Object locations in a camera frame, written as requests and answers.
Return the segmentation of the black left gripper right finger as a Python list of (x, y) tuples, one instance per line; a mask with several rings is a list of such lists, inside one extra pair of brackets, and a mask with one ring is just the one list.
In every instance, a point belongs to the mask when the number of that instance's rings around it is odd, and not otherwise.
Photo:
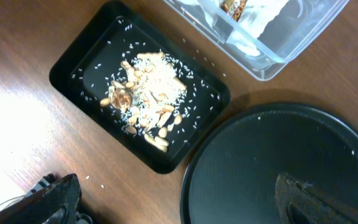
[(275, 201), (282, 223), (358, 224), (358, 210), (284, 172), (275, 183)]

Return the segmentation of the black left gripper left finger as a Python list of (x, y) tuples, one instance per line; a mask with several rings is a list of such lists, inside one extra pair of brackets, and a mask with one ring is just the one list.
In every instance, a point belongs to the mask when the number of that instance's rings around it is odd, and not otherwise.
[(76, 223), (81, 188), (76, 174), (68, 174), (0, 211), (0, 223)]

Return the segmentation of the food scraps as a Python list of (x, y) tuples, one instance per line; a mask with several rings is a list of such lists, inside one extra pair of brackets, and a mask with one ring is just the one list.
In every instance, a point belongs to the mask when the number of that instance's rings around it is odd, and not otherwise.
[(147, 143), (167, 152), (168, 135), (183, 121), (179, 112), (187, 86), (163, 51), (138, 53), (133, 62), (120, 63), (127, 78), (113, 80), (100, 107), (112, 106), (124, 116), (124, 129), (141, 134)]

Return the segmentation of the white paper napkin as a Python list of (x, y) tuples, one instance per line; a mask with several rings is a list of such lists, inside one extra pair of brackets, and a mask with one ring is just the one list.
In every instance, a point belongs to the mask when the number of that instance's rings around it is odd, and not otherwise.
[[(204, 14), (204, 21), (212, 28), (220, 40), (234, 45), (240, 52), (245, 55), (256, 57), (260, 55), (255, 44), (244, 37), (237, 29), (228, 24), (222, 17), (217, 14), (208, 12), (205, 7), (218, 7), (223, 1), (182, 1), (182, 4), (189, 6), (199, 6)], [(280, 11), (287, 4), (288, 0), (247, 0), (246, 8), (240, 19), (235, 21), (244, 29), (252, 38), (258, 39), (264, 32), (267, 24), (279, 15)]]

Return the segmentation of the gold snack wrapper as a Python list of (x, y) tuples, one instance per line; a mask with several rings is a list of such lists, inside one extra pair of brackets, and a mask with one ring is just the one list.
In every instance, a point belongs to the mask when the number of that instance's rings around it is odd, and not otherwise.
[(246, 8), (247, 0), (224, 0), (220, 8), (235, 21), (238, 21)]

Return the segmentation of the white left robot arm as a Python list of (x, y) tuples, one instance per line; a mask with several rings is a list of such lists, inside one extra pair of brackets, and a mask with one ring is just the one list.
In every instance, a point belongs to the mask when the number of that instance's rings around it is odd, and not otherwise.
[[(35, 192), (39, 189), (42, 189), (44, 185), (48, 185), (48, 181), (49, 182), (53, 182), (55, 180), (57, 180), (58, 177), (56, 175), (53, 174), (48, 174), (47, 176), (43, 177), (43, 179), (35, 185)], [(5, 208), (14, 205), (15, 203), (19, 202), (21, 199), (26, 197), (26, 192), (23, 192), (20, 187), (18, 187), (13, 181), (12, 179), (10, 179), (6, 173), (3, 172), (3, 170), (0, 169), (0, 211), (4, 210)], [(243, 217), (240, 217), (239, 221), (237, 221), (237, 219), (229, 219), (228, 217), (221, 217), (220, 220), (227, 220), (227, 221), (231, 221), (229, 223), (294, 223), (294, 219), (295, 219), (295, 223), (316, 223), (316, 220), (313, 219), (309, 219), (308, 217), (305, 216), (307, 214), (301, 213), (301, 211), (296, 210), (294, 212), (292, 212), (292, 207), (287, 207), (290, 208), (290, 217), (289, 217), (289, 222), (288, 219), (286, 219), (286, 216), (284, 217), (284, 219), (280, 218), (280, 215), (278, 215), (278, 207), (276, 205), (275, 206), (275, 210), (267, 210), (267, 209), (261, 209), (258, 212), (260, 213), (259, 216), (251, 216), (251, 215), (255, 215), (252, 212), (251, 213), (241, 213), (240, 215), (243, 215)], [(80, 202), (80, 204), (78, 205), (78, 211), (80, 213), (84, 213), (85, 217), (83, 218), (83, 221), (78, 221), (81, 223), (92, 223), (91, 219), (93, 219), (93, 223), (118, 223), (118, 221), (114, 221), (114, 222), (110, 222), (111, 220), (109, 219), (105, 219), (102, 217), (102, 213), (95, 213), (93, 214), (92, 212), (90, 212), (89, 210), (87, 210), (88, 207), (87, 205), (85, 205), (85, 203), (83, 202), (83, 200)], [(349, 221), (345, 222), (345, 220), (341, 220), (343, 221), (343, 223), (358, 223), (358, 210), (352, 210), (353, 208), (351, 208), (351, 210), (349, 211), (342, 211), (343, 213), (339, 213), (337, 212), (338, 216), (342, 215), (343, 218), (347, 218)], [(276, 212), (276, 217), (275, 219), (271, 219), (273, 217), (273, 212)], [(336, 222), (328, 222), (328, 221), (334, 221), (333, 215), (331, 215), (331, 217), (322, 217), (323, 215), (323, 209), (321, 210), (317, 210), (317, 215), (320, 215), (321, 217), (319, 218), (319, 222), (317, 223), (336, 223)]]

